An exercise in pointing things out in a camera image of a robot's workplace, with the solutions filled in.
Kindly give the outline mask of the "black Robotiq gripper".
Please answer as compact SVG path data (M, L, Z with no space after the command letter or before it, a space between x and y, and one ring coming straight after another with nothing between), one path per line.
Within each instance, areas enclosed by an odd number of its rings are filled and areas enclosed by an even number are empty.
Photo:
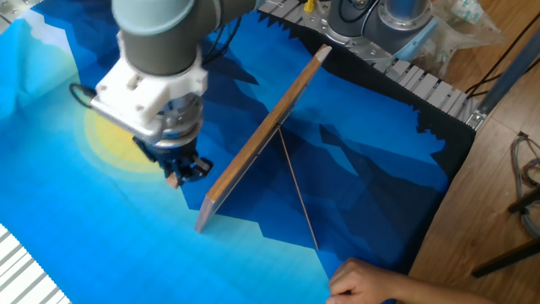
M185 145L172 144L166 147L147 144L137 137L133 138L133 142L151 162L158 162L161 167L164 167L165 181L168 186L196 182L205 178L213 169L211 160L198 157L196 138ZM181 177L178 164L172 161L178 160L182 163L184 159L186 160L181 170Z

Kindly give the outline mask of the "person's right hand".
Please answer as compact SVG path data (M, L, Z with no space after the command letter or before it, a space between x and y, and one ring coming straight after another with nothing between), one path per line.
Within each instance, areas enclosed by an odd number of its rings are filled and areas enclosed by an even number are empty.
M349 258L330 278L326 304L381 304L397 295L395 278L393 272Z

